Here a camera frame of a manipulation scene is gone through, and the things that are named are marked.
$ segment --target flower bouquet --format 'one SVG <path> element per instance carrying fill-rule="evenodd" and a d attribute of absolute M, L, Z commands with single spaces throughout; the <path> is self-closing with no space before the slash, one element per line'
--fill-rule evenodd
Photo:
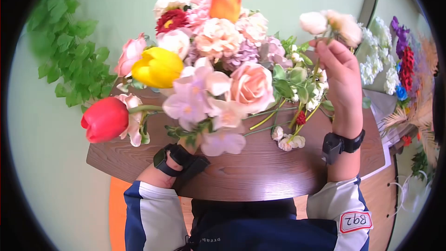
<path fill-rule="evenodd" d="M 81 122 L 90 142 L 129 136 L 135 147 L 149 143 L 152 116 L 165 113 L 178 120 L 178 126 L 165 126 L 167 134 L 191 145 L 201 136 L 207 156 L 239 154 L 246 136 L 264 130 L 272 130 L 272 139 L 290 151 L 304 147 L 298 133 L 321 105 L 333 110 L 325 97 L 325 71 L 304 54 L 309 43 L 295 45 L 296 38 L 280 40 L 278 33 L 268 36 L 267 19 L 243 8 L 241 0 L 158 0 L 153 11 L 156 42 L 148 42 L 144 33 L 130 39 L 115 71 L 123 92 L 128 86 L 150 87 L 167 98 L 162 106 L 143 105 L 132 94 L 98 101 Z M 338 36 L 351 47 L 361 41 L 350 15 L 311 12 L 300 16 L 300 24 L 327 43 Z M 285 102 L 295 104 L 282 109 Z M 292 120 L 242 135 L 246 118 L 268 114 L 249 128 L 254 130 L 285 109 L 296 109 Z M 284 124 L 295 125 L 294 133 L 283 134 Z"/>

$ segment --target sleeve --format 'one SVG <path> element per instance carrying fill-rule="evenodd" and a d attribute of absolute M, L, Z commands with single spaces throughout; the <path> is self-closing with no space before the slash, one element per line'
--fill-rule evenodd
<path fill-rule="evenodd" d="M 373 224 L 360 183 L 359 176 L 348 181 L 329 182 L 319 192 L 308 196 L 308 218 L 336 221 L 338 239 L 334 251 L 368 250 L 368 234 Z"/>
<path fill-rule="evenodd" d="M 175 190 L 135 181 L 124 199 L 126 251 L 175 250 L 185 245 L 187 230 Z"/>

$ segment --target wooden floor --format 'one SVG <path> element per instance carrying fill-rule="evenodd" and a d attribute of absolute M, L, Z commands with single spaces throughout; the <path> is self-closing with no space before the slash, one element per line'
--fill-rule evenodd
<path fill-rule="evenodd" d="M 373 230 L 370 231 L 369 250 L 384 251 L 387 248 L 393 229 L 392 214 L 395 213 L 397 204 L 397 191 L 395 185 L 387 186 L 387 183 L 395 182 L 395 166 L 392 165 L 361 182 L 360 188 L 367 203 L 367 208 L 372 212 Z M 306 218 L 306 200 L 308 195 L 294 198 L 297 209 L 297 219 Z M 190 198 L 181 198 L 184 222 L 190 234 L 193 215 L 191 212 Z"/>

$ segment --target blue rose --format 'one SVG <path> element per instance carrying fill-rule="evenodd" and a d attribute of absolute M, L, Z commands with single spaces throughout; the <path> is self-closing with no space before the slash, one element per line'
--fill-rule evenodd
<path fill-rule="evenodd" d="M 401 85 L 398 85 L 396 87 L 396 91 L 397 91 L 398 100 L 404 101 L 407 99 L 407 91 L 404 87 L 402 87 Z"/>

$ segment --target yellow tulip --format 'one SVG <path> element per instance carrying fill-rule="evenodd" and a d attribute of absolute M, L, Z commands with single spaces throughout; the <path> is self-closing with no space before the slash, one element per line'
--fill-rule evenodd
<path fill-rule="evenodd" d="M 161 47 L 151 47 L 142 52 L 142 59 L 131 68 L 131 76 L 154 88 L 171 88 L 180 77 L 183 61 L 178 54 Z"/>

